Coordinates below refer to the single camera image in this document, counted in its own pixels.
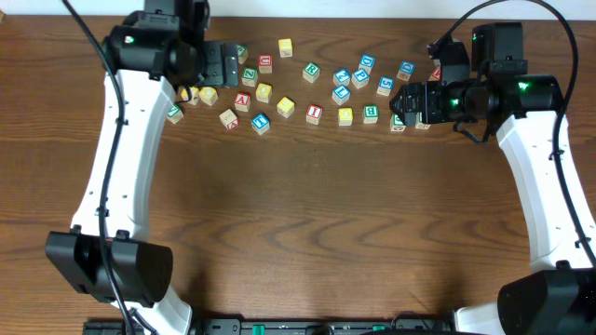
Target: cube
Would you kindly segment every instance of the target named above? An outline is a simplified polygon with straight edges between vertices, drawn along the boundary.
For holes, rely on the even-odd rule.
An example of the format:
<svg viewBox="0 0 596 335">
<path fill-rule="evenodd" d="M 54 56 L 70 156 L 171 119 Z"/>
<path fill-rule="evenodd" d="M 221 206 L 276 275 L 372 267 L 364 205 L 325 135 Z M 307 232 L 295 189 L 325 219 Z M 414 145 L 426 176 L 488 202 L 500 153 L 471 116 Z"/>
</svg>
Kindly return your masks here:
<svg viewBox="0 0 596 335">
<path fill-rule="evenodd" d="M 404 131 L 406 129 L 400 117 L 397 114 L 391 116 L 391 131 Z"/>
<path fill-rule="evenodd" d="M 267 130 L 269 130 L 269 119 L 263 113 L 256 115 L 252 119 L 252 128 L 259 135 L 263 135 Z"/>
<path fill-rule="evenodd" d="M 379 119 L 379 106 L 364 106 L 364 111 L 362 111 L 362 118 L 365 124 L 376 123 Z"/>
<path fill-rule="evenodd" d="M 376 89 L 376 94 L 388 97 L 391 94 L 391 89 L 393 89 L 393 84 L 395 84 L 393 78 L 382 76 L 379 82 L 379 88 Z"/>
<path fill-rule="evenodd" d="M 238 117 L 232 112 L 232 110 L 227 110 L 220 114 L 220 120 L 224 127 L 230 130 L 233 127 L 238 125 Z"/>
<path fill-rule="evenodd" d="M 313 125 L 318 125 L 318 121 L 320 117 L 323 115 L 323 108 L 317 105 L 310 105 L 308 106 L 308 110 L 306 111 L 306 122 L 311 123 Z"/>
<path fill-rule="evenodd" d="M 338 105 L 343 105 L 346 101 L 348 101 L 350 99 L 350 90 L 349 88 L 341 85 L 339 87 L 336 87 L 333 90 L 332 93 L 332 99 L 333 101 L 335 101 Z"/>
<path fill-rule="evenodd" d="M 302 77 L 311 83 L 317 81 L 319 75 L 320 68 L 312 61 L 306 65 L 304 70 L 302 70 Z"/>
<path fill-rule="evenodd" d="M 352 74 L 352 84 L 358 89 L 369 83 L 369 74 L 364 69 L 357 70 Z"/>
<path fill-rule="evenodd" d="M 293 55 L 291 48 L 291 38 L 279 40 L 279 56 L 281 58 L 291 57 Z"/>
<path fill-rule="evenodd" d="M 257 74 L 257 70 L 253 68 L 244 68 L 244 72 L 242 72 L 242 84 L 250 87 L 257 86 L 257 79 L 259 79 L 259 75 Z"/>
<path fill-rule="evenodd" d="M 183 110 L 175 103 L 169 107 L 169 111 L 166 114 L 166 118 L 174 125 L 177 124 L 178 121 L 182 120 L 183 117 Z"/>
<path fill-rule="evenodd" d="M 436 68 L 435 71 L 432 72 L 428 81 L 440 81 L 440 67 Z"/>
<path fill-rule="evenodd" d="M 244 64 L 249 57 L 249 49 L 243 45 L 237 45 L 238 50 L 238 64 Z"/>
<path fill-rule="evenodd" d="M 273 94 L 273 88 L 268 84 L 260 83 L 257 87 L 257 100 L 265 103 L 269 103 L 271 95 Z"/>
<path fill-rule="evenodd" d="M 371 74 L 375 60 L 375 57 L 364 54 L 360 59 L 360 65 L 358 66 L 358 68 L 366 71 L 367 74 Z"/>
<path fill-rule="evenodd" d="M 180 87 L 180 98 L 187 103 L 197 105 L 199 101 L 198 88 L 197 87 Z"/>
<path fill-rule="evenodd" d="M 414 63 L 410 63 L 408 61 L 403 61 L 400 66 L 400 71 L 398 72 L 398 79 L 401 79 L 405 82 L 410 80 L 410 77 L 413 74 L 413 70 L 416 68 Z"/>
<path fill-rule="evenodd" d="M 198 92 L 198 96 L 201 97 L 201 100 L 207 103 L 209 106 L 212 106 L 215 101 L 217 101 L 217 91 L 213 87 L 203 87 L 200 92 Z"/>
<path fill-rule="evenodd" d="M 350 73 L 346 69 L 342 69 L 333 75 L 333 83 L 336 86 L 348 86 L 350 84 Z"/>
<path fill-rule="evenodd" d="M 251 95 L 249 93 L 236 94 L 234 107 L 236 107 L 237 111 L 248 112 L 251 107 Z"/>
<path fill-rule="evenodd" d="M 349 107 L 340 108 L 337 118 L 339 119 L 340 126 L 352 126 L 352 121 L 354 120 L 352 109 Z"/>
<path fill-rule="evenodd" d="M 415 127 L 416 127 L 416 129 L 423 129 L 423 130 L 427 130 L 430 128 L 430 125 L 422 123 L 422 113 L 418 113 L 416 115 L 416 126 Z"/>
<path fill-rule="evenodd" d="M 271 74 L 273 72 L 273 57 L 271 55 L 259 56 L 259 72 L 261 74 Z"/>
<path fill-rule="evenodd" d="M 278 102 L 278 113 L 285 118 L 290 117 L 290 115 L 294 113 L 294 101 L 288 99 L 288 97 L 283 97 Z"/>
</svg>

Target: white wall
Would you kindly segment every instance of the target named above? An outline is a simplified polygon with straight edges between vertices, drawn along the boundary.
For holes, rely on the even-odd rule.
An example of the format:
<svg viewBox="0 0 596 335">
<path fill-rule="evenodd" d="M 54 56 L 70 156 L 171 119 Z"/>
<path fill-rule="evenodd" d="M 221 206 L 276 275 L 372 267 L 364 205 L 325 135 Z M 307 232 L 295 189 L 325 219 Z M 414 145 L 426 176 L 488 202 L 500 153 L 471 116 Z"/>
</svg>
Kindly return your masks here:
<svg viewBox="0 0 596 335">
<path fill-rule="evenodd" d="M 459 18 L 483 0 L 210 0 L 212 16 L 298 18 Z M 596 0 L 548 0 L 568 20 L 596 20 Z M 144 0 L 71 0 L 83 15 L 127 15 Z M 0 0 L 14 14 L 67 14 L 60 0 Z M 542 7 L 508 1 L 481 10 L 477 19 L 552 20 Z"/>
</svg>

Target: wooden table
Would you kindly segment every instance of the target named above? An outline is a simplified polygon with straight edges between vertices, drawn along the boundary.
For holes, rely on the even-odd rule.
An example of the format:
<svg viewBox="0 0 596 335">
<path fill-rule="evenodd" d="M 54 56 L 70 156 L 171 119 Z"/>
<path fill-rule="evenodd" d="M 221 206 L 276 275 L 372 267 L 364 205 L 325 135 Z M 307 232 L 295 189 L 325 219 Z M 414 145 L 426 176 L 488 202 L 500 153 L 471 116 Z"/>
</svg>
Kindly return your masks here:
<svg viewBox="0 0 596 335">
<path fill-rule="evenodd" d="M 101 40 L 121 18 L 86 18 Z M 151 196 L 151 242 L 175 255 L 173 286 L 199 310 L 247 318 L 391 317 L 442 313 L 493 301 L 529 274 L 525 222 L 508 162 L 492 140 L 474 145 L 451 130 L 389 131 L 381 75 L 416 63 L 412 82 L 433 70 L 426 44 L 453 20 L 213 19 L 208 39 L 249 47 L 246 64 L 271 53 L 272 103 L 253 101 L 227 131 L 213 107 L 185 106 L 164 129 Z M 467 21 L 455 37 L 467 42 Z M 532 74 L 555 74 L 565 88 L 570 51 L 556 21 L 525 25 Z M 596 23 L 574 22 L 581 53 L 570 106 L 571 141 L 584 190 L 596 204 Z M 294 56 L 281 59 L 278 39 Z M 76 294 L 45 257 L 49 231 L 66 232 L 87 185 L 103 112 L 103 69 L 68 17 L 7 17 L 0 25 L 0 332 L 78 334 L 90 318 L 118 311 Z M 338 127 L 332 74 L 377 58 L 372 79 L 353 89 L 351 127 Z M 310 84 L 309 61 L 322 68 Z M 285 119 L 276 103 L 288 96 Z M 305 122 L 311 104 L 320 125 Z M 362 106 L 376 103 L 376 125 Z M 265 112 L 258 136 L 250 118 Z M 474 128 L 481 132 L 481 125 Z"/>
</svg>

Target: wood grain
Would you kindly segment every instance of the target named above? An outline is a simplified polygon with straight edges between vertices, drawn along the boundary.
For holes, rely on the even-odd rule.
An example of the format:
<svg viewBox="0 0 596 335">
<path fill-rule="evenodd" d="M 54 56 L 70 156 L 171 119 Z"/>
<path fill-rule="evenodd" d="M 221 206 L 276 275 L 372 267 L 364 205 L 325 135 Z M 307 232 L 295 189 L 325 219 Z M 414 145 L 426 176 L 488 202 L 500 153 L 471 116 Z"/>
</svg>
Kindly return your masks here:
<svg viewBox="0 0 596 335">
<path fill-rule="evenodd" d="M 86 21 L 103 37 L 121 18 Z M 412 81 L 427 80 L 426 44 L 452 23 L 213 19 L 208 39 L 246 44 L 247 66 L 274 55 L 273 74 L 259 76 L 273 98 L 256 101 L 253 87 L 219 90 L 213 107 L 184 106 L 184 120 L 165 127 L 152 242 L 173 249 L 173 285 L 184 299 L 247 318 L 378 318 L 490 302 L 529 274 L 519 197 L 496 143 L 473 145 L 450 125 L 390 133 L 389 98 L 374 93 L 402 60 L 416 63 Z M 469 42 L 481 23 L 467 21 L 455 37 Z M 571 141 L 594 204 L 596 23 L 573 28 L 581 62 Z M 294 56 L 281 59 L 286 37 Z M 531 73 L 555 74 L 566 87 L 570 52 L 559 24 L 526 22 L 525 41 Z M 50 230 L 67 231 L 88 180 L 102 68 L 67 17 L 8 17 L 0 46 L 0 333 L 78 334 L 85 320 L 118 313 L 76 294 L 44 245 Z M 354 125 L 339 128 L 332 74 L 354 71 L 364 52 L 377 57 L 371 83 L 353 89 Z M 322 68 L 315 84 L 302 79 L 309 61 Z M 227 131 L 218 115 L 238 91 L 253 96 L 251 111 Z M 296 102 L 289 119 L 275 111 L 283 96 Z M 305 121 L 311 103 L 325 109 L 319 126 Z M 362 124 L 369 103 L 381 109 L 376 125 Z M 261 137 L 250 127 L 259 112 L 272 120 Z"/>
</svg>

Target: toy block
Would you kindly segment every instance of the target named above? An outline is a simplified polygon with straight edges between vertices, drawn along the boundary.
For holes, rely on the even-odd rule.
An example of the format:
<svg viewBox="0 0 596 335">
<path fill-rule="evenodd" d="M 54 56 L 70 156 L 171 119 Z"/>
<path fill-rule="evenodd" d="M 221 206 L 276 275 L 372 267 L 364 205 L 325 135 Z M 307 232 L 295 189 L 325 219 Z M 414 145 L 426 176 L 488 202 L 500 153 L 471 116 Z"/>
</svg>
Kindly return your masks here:
<svg viewBox="0 0 596 335">
<path fill-rule="evenodd" d="M 336 86 L 348 86 L 350 84 L 350 73 L 346 69 L 342 69 L 333 75 L 333 83 Z"/>
<path fill-rule="evenodd" d="M 263 135 L 267 130 L 269 130 L 269 119 L 263 113 L 256 115 L 252 119 L 252 128 L 259 135 Z"/>
<path fill-rule="evenodd" d="M 354 120 L 352 109 L 349 107 L 340 108 L 339 113 L 337 113 L 337 118 L 339 119 L 340 126 L 352 126 L 352 121 Z"/>
<path fill-rule="evenodd" d="M 198 96 L 209 106 L 212 106 L 213 103 L 217 101 L 217 91 L 213 87 L 203 87 L 201 91 L 198 92 Z"/>
<path fill-rule="evenodd" d="M 428 81 L 440 81 L 440 67 L 436 68 L 435 71 L 432 72 Z"/>
<path fill-rule="evenodd" d="M 395 84 L 393 78 L 382 76 L 379 82 L 379 88 L 376 89 L 376 94 L 388 97 L 391 94 L 391 89 L 393 89 L 393 84 Z"/>
<path fill-rule="evenodd" d="M 405 82 L 410 80 L 410 77 L 413 74 L 413 70 L 416 68 L 414 63 L 410 63 L 408 61 L 403 61 L 400 66 L 400 71 L 398 72 L 398 79 L 401 79 Z"/>
<path fill-rule="evenodd" d="M 237 111 L 248 112 L 251 107 L 251 95 L 248 93 L 236 94 L 234 107 L 236 107 Z"/>
<path fill-rule="evenodd" d="M 183 102 L 186 103 L 190 103 L 192 105 L 197 105 L 198 101 L 199 101 L 199 97 L 198 97 L 198 88 L 196 87 L 189 87 L 189 89 L 186 89 L 186 87 L 180 87 L 180 98 L 183 100 Z"/>
<path fill-rule="evenodd" d="M 271 99 L 271 95 L 273 94 L 273 88 L 268 84 L 260 83 L 257 87 L 257 100 L 269 103 L 269 99 Z"/>
<path fill-rule="evenodd" d="M 271 74 L 273 72 L 273 57 L 271 55 L 259 56 L 259 72 L 261 74 Z"/>
<path fill-rule="evenodd" d="M 416 116 L 416 129 L 427 130 L 429 128 L 430 128 L 430 125 L 422 123 L 422 114 L 418 113 L 418 115 Z"/>
<path fill-rule="evenodd" d="M 294 101 L 288 99 L 287 97 L 283 97 L 278 102 L 278 113 L 285 118 L 290 117 L 290 115 L 294 113 Z"/>
<path fill-rule="evenodd" d="M 369 74 L 364 69 L 357 70 L 352 74 L 352 84 L 358 89 L 369 83 Z"/>
<path fill-rule="evenodd" d="M 306 111 L 306 122 L 311 123 L 313 125 L 318 125 L 318 121 L 320 121 L 320 117 L 323 115 L 323 108 L 317 105 L 310 105 L 308 106 L 308 110 Z"/>
<path fill-rule="evenodd" d="M 220 114 L 220 121 L 224 127 L 228 130 L 238 125 L 238 117 L 232 112 L 232 110 L 227 110 Z"/>
<path fill-rule="evenodd" d="M 397 114 L 391 116 L 391 131 L 404 131 L 406 129 L 400 117 Z"/>
<path fill-rule="evenodd" d="M 339 87 L 336 87 L 333 90 L 332 93 L 332 99 L 333 101 L 335 101 L 338 105 L 343 105 L 346 101 L 348 101 L 350 99 L 350 90 L 349 88 L 341 85 Z"/>
<path fill-rule="evenodd" d="M 259 75 L 257 74 L 257 70 L 253 68 L 244 68 L 244 72 L 242 72 L 242 84 L 250 87 L 257 86 L 257 79 L 259 79 Z"/>
<path fill-rule="evenodd" d="M 312 61 L 306 65 L 304 70 L 302 70 L 302 77 L 311 83 L 317 81 L 319 75 L 320 68 Z"/>
<path fill-rule="evenodd" d="M 364 54 L 360 59 L 360 65 L 358 66 L 358 68 L 366 71 L 367 74 L 371 74 L 375 60 L 375 57 Z"/>
<path fill-rule="evenodd" d="M 238 49 L 238 64 L 244 64 L 249 57 L 249 49 L 243 45 L 237 45 Z"/>
<path fill-rule="evenodd" d="M 293 49 L 291 48 L 291 38 L 284 38 L 279 40 L 279 56 L 281 58 L 291 57 Z"/>
<path fill-rule="evenodd" d="M 379 119 L 379 106 L 364 106 L 364 110 L 362 111 L 362 118 L 364 123 L 366 124 L 376 123 Z"/>
<path fill-rule="evenodd" d="M 174 125 L 177 124 L 178 121 L 182 120 L 183 117 L 183 110 L 180 109 L 177 104 L 171 105 L 171 107 L 169 107 L 168 114 L 166 114 L 166 118 Z"/>
</svg>

